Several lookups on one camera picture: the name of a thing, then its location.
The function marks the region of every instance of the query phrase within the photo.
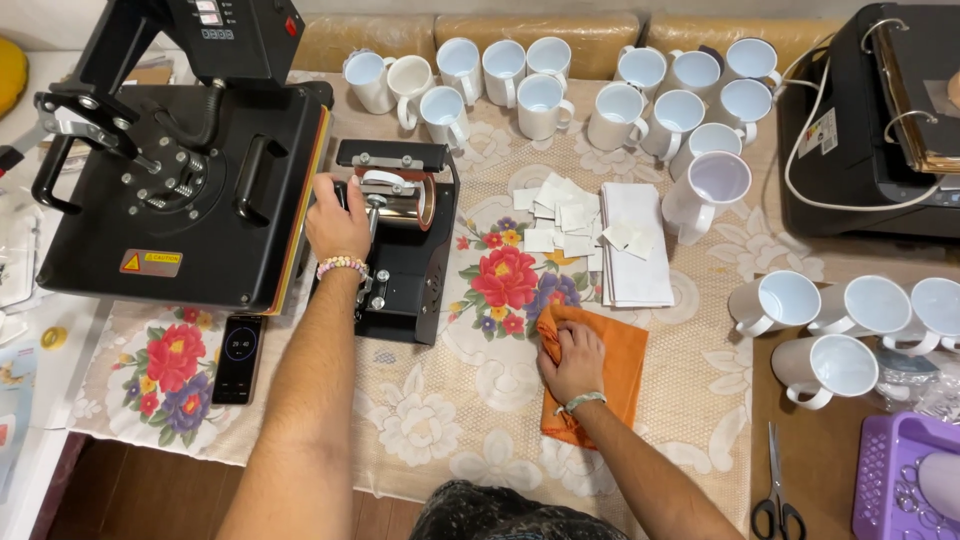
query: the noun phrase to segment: scissors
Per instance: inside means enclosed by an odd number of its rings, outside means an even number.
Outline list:
[[[773,422],[767,425],[767,429],[770,432],[770,496],[754,506],[754,511],[750,513],[750,529],[760,540],[773,540],[777,536],[777,530],[780,531],[783,540],[805,540],[806,524],[804,518],[783,497],[783,480],[780,477],[780,440],[778,438],[780,430]],[[770,529],[766,534],[760,533],[756,523],[756,518],[761,513],[767,514],[770,519]],[[787,519],[791,516],[800,525],[800,537],[797,539],[790,538],[790,532],[787,528]]]

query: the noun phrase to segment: orange cloth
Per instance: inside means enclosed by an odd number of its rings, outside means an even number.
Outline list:
[[[619,321],[590,313],[578,307],[547,306],[537,319],[540,340],[550,354],[553,363],[560,365],[560,343],[557,341],[557,325],[563,321],[585,324],[595,331],[607,347],[603,362],[604,395],[607,408],[613,411],[631,429],[636,417],[636,396],[640,393],[640,372],[643,370],[643,355],[647,348],[648,331],[626,325]],[[573,416],[562,411],[557,416],[553,411],[559,404],[550,394],[543,394],[543,414],[540,431],[544,435],[560,439],[584,448],[596,450],[587,432]]]

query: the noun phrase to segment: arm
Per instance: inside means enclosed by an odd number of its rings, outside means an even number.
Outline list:
[[[353,181],[348,187],[349,207],[360,209],[351,213],[340,208],[329,175],[314,178],[314,191],[306,230],[317,259],[365,258],[370,231],[359,187]],[[351,268],[324,273],[276,368],[263,426],[220,540],[349,536],[358,283]]]
[[[580,324],[558,326],[563,358],[557,366],[541,350],[538,364],[558,403],[603,392],[604,345]],[[653,540],[742,540],[743,536],[683,471],[625,426],[603,402],[590,401],[573,416],[610,467],[634,517]]]

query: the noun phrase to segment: beaded bracelet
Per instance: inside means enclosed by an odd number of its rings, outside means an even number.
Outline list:
[[[570,400],[570,403],[562,406],[558,406],[557,410],[553,411],[553,415],[557,416],[560,414],[560,411],[565,410],[567,414],[572,414],[573,409],[577,408],[577,405],[583,402],[590,402],[593,400],[601,400],[603,403],[607,402],[607,396],[604,396],[600,392],[588,392],[587,394],[581,394],[576,398]]]
[[[359,258],[331,257],[325,258],[324,261],[317,266],[317,279],[319,280],[324,272],[333,268],[353,268],[357,272],[360,272],[361,282],[365,282],[367,275],[370,273],[370,266]]]

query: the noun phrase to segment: wooden floor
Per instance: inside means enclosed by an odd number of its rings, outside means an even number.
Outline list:
[[[242,467],[93,441],[81,454],[48,540],[213,540],[242,475]],[[354,491],[350,538],[405,540],[421,508]]]

